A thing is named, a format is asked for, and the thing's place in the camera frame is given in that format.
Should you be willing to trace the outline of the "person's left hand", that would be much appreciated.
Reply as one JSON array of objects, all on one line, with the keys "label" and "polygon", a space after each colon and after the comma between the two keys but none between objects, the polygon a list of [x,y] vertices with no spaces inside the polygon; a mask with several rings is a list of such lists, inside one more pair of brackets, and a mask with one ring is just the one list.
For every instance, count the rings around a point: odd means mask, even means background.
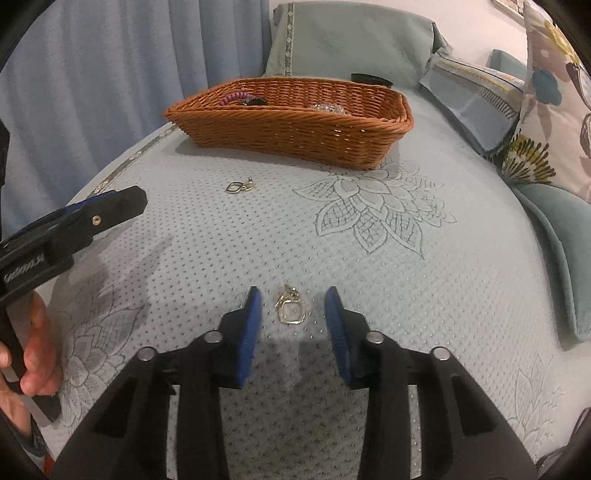
[{"label": "person's left hand", "polygon": [[[60,387],[62,373],[57,364],[57,350],[46,306],[35,291],[29,302],[28,318],[30,325],[23,347],[26,371],[20,386],[28,397],[51,396]],[[31,414],[19,396],[6,385],[4,378],[1,378],[1,410],[20,434],[31,436]]]}]

